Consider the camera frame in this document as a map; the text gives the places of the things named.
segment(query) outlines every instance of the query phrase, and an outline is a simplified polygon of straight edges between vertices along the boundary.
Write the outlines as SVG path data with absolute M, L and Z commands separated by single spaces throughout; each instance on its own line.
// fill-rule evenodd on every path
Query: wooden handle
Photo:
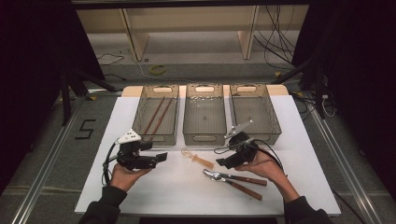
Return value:
M 248 177 L 243 177 L 243 176 L 236 176 L 234 179 L 239 180 L 239 181 L 245 181 L 245 182 L 252 183 L 252 184 L 267 186 L 266 180 L 248 178 Z
M 209 170 L 213 170 L 213 167 L 215 167 L 215 164 L 213 164 L 210 161 L 206 161 L 204 159 L 199 158 L 197 155 L 194 155 L 192 157 L 193 161 L 198 161 L 199 163 L 201 163 L 202 165 L 206 166 L 207 168 L 209 168 Z
M 227 180 L 227 183 L 231 184 L 234 188 L 239 189 L 241 191 L 243 191 L 244 193 L 250 195 L 251 197 L 261 201 L 262 200 L 262 195 L 260 195 L 260 193 L 257 193 L 251 189 L 247 189 L 245 187 L 243 187 L 242 185 L 239 185 L 233 181 Z

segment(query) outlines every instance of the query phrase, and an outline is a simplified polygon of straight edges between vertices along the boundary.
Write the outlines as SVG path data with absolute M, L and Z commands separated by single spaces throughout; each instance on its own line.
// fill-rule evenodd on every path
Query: white table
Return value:
M 314 209 L 322 208 L 330 216 L 338 216 L 341 211 L 318 158 L 309 141 L 308 135 L 291 96 L 271 96 L 280 123 L 282 134 L 272 148 L 281 159 L 289 180 L 304 195 Z M 84 213 L 92 201 L 97 201 L 102 193 L 102 163 L 113 142 L 125 134 L 134 122 L 138 97 L 120 97 L 113 109 L 101 145 L 93 162 L 92 169 L 78 200 L 77 213 Z M 225 99 L 226 119 L 231 126 L 228 99 Z M 121 204 L 122 214 L 138 217 L 278 217 L 283 215 L 283 201 L 275 185 L 256 186 L 238 182 L 263 195 L 262 201 L 251 198 L 231 186 L 206 178 L 202 171 L 205 167 L 184 158 L 180 150 L 184 145 L 182 125 L 184 97 L 180 99 L 177 145 L 174 147 L 154 148 L 141 152 L 141 155 L 156 155 L 168 152 L 167 161 L 157 164 L 157 168 L 140 178 Z M 200 157 L 213 161 L 214 170 L 257 177 L 251 173 L 239 173 L 218 166 L 215 159 L 226 158 L 233 153 L 218 155 L 213 147 L 190 147 Z M 118 152 L 115 147 L 113 155 Z

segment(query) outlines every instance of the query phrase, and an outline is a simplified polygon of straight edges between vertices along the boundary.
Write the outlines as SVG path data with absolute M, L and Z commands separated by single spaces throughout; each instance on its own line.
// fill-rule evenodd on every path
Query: person's left hand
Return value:
M 147 174 L 152 169 L 142 169 L 138 171 L 130 171 L 116 163 L 113 168 L 113 175 L 110 186 L 119 188 L 127 192 L 142 175 Z

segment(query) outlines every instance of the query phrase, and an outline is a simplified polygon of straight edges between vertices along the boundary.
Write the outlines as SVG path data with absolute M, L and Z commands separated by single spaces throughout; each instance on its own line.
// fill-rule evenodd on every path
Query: hand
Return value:
M 234 169 L 236 171 L 249 171 L 255 175 L 268 178 L 274 182 L 286 203 L 300 197 L 280 167 L 265 153 L 258 151 L 256 153 L 256 157 L 251 163 L 239 165 Z
M 142 175 L 147 174 L 152 169 L 142 169 L 138 171 L 130 171 L 116 163 L 113 168 L 110 185 L 127 192 Z

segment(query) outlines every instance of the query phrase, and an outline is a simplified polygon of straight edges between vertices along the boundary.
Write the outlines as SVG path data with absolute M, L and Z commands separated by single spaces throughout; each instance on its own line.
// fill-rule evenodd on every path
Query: gray carpet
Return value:
M 144 72 L 149 75 L 149 64 L 142 64 Z M 166 64 L 166 72 L 160 77 L 164 79 L 183 79 L 169 83 L 186 84 L 193 81 L 208 81 L 230 84 L 235 82 L 269 82 L 274 80 L 276 69 L 265 64 Z M 143 77 L 137 65 L 103 66 L 105 74 L 115 74 L 127 78 L 123 81 L 118 77 L 106 77 L 107 83 L 118 88 L 130 85 L 163 84 L 163 80 Z M 90 89 L 97 86 L 87 82 Z M 297 82 L 290 80 L 285 84 L 290 91 L 297 91 Z M 77 223 L 80 215 L 74 213 L 87 175 L 91 169 L 97 148 L 101 143 L 113 105 L 114 95 L 98 95 L 96 100 L 87 100 L 80 109 L 76 121 L 67 136 L 62 151 L 52 168 L 48 181 L 29 216 L 27 223 Z M 300 111 L 304 105 L 296 102 Z M 60 131 L 63 116 L 62 103 L 56 102 L 50 112 L 48 122 L 42 129 L 40 137 L 35 141 L 35 149 L 26 155 L 19 170 L 14 175 L 8 188 L 0 197 L 0 223 L 10 223 L 27 188 L 33 183 L 41 165 Z M 301 115 L 309 138 L 318 155 L 330 186 L 337 191 L 352 207 L 359 212 L 348 186 L 341 175 L 337 164 L 332 158 L 326 142 L 309 111 Z M 82 122 L 88 121 L 85 128 L 93 129 L 91 138 L 77 140 L 76 137 L 87 137 L 88 133 L 79 131 Z M 359 153 L 359 148 L 343 122 L 342 115 L 326 118 L 336 139 L 342 146 L 348 161 L 356 172 L 359 181 L 373 200 L 384 223 L 396 223 L 396 203 L 391 199 L 367 160 Z M 359 223 L 355 215 L 338 198 L 343 214 L 334 217 L 334 223 Z M 137 223 L 138 217 L 121 217 L 119 223 Z

